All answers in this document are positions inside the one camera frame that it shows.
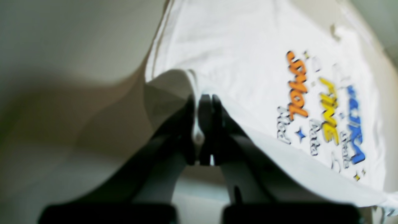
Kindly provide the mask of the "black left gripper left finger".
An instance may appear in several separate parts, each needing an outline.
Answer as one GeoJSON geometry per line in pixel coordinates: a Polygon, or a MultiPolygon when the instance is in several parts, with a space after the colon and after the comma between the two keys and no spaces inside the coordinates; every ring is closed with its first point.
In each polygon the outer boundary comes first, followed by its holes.
{"type": "Polygon", "coordinates": [[[42,212],[40,224],[177,224],[171,204],[176,182],[195,163],[191,137],[195,101],[155,131],[149,141],[106,182],[90,193],[42,212]]]}

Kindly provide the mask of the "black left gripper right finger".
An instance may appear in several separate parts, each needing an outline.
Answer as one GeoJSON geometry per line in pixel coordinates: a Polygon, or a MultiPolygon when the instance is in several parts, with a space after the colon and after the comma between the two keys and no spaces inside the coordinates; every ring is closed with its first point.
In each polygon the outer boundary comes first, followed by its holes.
{"type": "Polygon", "coordinates": [[[257,147],[217,95],[199,100],[202,166],[220,167],[231,201],[223,224],[361,224],[356,207],[331,202],[288,176],[257,147]]]}

